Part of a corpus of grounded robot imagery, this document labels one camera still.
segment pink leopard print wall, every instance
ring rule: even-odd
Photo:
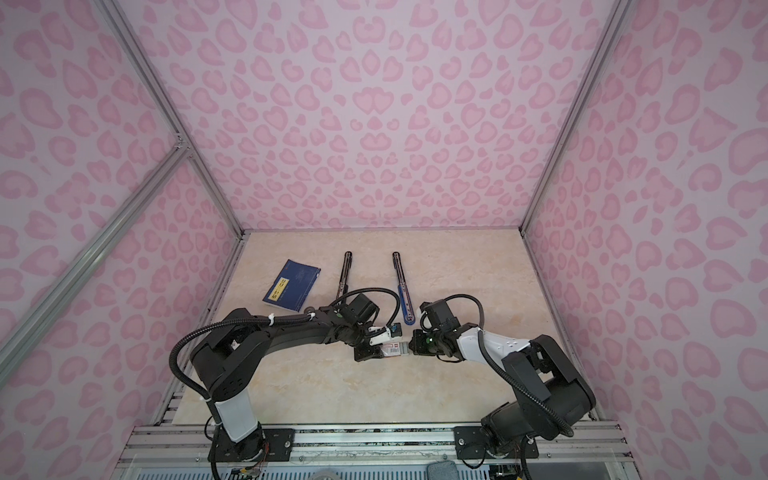
[[[640,3],[532,245],[647,480],[768,477],[768,3]]]
[[[170,381],[233,235],[186,164],[0,392],[0,477],[96,480]]]
[[[518,225],[612,3],[121,2],[260,229]]]
[[[88,0],[0,5],[0,345],[174,143]]]

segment gray cloth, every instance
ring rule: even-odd
[[[428,480],[458,480],[458,468],[450,460],[427,465]]]

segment book cover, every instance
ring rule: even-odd
[[[320,269],[316,266],[288,260],[263,301],[299,312],[318,275],[320,275]]]

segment yellow label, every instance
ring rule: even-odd
[[[277,285],[275,285],[275,288],[272,289],[272,293],[270,293],[270,300],[276,302],[283,293],[283,290],[286,289],[286,285],[288,285],[288,279],[280,277],[280,280],[277,281]]]

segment black pen-shaped tool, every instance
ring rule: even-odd
[[[352,268],[352,252],[344,253],[344,264],[341,266],[341,277],[339,278],[339,289],[336,291],[336,298],[349,292],[349,285],[347,285],[347,277],[349,277],[349,269]]]
[[[392,261],[395,264],[395,272],[397,273],[397,290],[400,293],[400,303],[402,304],[402,319],[405,320],[406,325],[413,325],[416,323],[416,315],[413,312],[411,294],[408,293],[406,273],[402,270],[402,260],[400,260],[399,252],[392,254]]]

